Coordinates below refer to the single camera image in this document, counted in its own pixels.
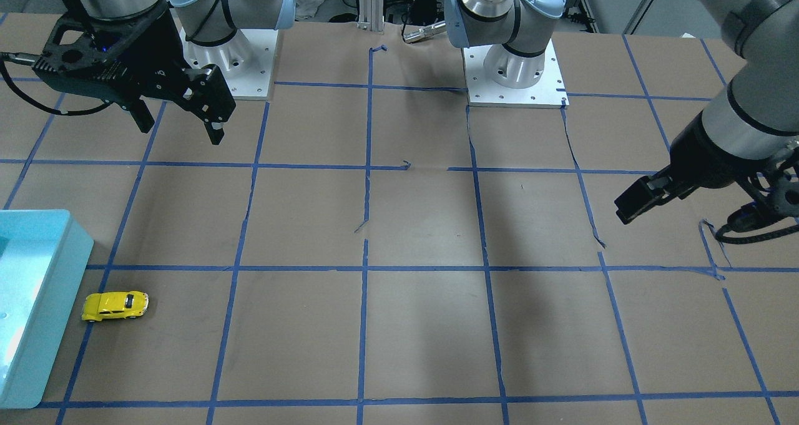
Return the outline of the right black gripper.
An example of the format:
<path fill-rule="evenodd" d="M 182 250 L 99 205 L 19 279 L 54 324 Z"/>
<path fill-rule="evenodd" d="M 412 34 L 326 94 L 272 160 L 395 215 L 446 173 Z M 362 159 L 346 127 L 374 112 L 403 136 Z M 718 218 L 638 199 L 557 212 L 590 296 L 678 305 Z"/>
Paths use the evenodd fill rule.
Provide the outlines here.
<path fill-rule="evenodd" d="M 142 133 L 154 116 L 142 98 L 167 100 L 202 116 L 212 145 L 236 107 L 222 70 L 185 60 L 166 1 L 120 19 L 89 15 L 80 1 L 66 1 L 32 70 L 52 89 L 128 107 Z"/>

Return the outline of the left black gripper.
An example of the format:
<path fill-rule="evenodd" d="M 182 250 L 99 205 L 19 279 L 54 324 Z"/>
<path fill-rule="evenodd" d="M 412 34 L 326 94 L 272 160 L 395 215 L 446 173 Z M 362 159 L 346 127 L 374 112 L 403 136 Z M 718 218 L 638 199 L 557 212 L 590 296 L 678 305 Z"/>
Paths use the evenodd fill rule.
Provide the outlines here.
<path fill-rule="evenodd" d="M 638 178 L 614 200 L 617 218 L 630 224 L 674 198 L 696 189 L 721 189 L 735 183 L 751 198 L 732 213 L 728 226 L 770 226 L 797 218 L 797 151 L 782 145 L 764 158 L 748 159 L 720 149 L 705 132 L 682 132 L 672 143 L 670 163 L 655 175 Z"/>

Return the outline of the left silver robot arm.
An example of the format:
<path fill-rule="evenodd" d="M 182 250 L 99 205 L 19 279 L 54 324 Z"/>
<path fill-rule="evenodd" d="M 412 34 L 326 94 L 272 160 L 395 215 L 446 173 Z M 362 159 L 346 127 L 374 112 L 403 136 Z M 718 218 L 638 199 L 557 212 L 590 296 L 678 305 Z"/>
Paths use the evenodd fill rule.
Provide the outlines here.
<path fill-rule="evenodd" d="M 624 224 L 761 172 L 797 138 L 797 0 L 698 1 L 745 66 L 672 142 L 668 166 L 616 198 Z"/>

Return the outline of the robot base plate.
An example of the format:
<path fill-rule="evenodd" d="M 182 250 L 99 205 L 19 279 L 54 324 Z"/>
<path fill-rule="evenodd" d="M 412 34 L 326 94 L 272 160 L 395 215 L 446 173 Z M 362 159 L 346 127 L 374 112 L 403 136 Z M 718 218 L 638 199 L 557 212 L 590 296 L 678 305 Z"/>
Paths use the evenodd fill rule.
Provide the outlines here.
<path fill-rule="evenodd" d="M 565 109 L 570 105 L 553 41 L 534 57 L 514 55 L 499 44 L 461 50 L 470 106 Z"/>
<path fill-rule="evenodd" d="M 183 41 L 183 50 L 192 66 L 217 65 L 235 100 L 268 100 L 279 43 L 277 30 L 240 29 L 225 44 L 204 47 Z"/>

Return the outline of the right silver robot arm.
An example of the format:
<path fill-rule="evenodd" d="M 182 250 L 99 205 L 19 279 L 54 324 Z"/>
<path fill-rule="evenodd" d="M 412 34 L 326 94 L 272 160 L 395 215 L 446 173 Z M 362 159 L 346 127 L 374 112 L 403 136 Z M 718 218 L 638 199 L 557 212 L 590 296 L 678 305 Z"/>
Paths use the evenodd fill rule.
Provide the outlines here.
<path fill-rule="evenodd" d="M 266 32 L 289 29 L 296 0 L 62 0 L 66 12 L 31 67 L 51 89 L 119 106 L 148 133 L 145 99 L 167 100 L 202 121 L 212 144 L 236 98 L 265 97 L 274 46 Z"/>

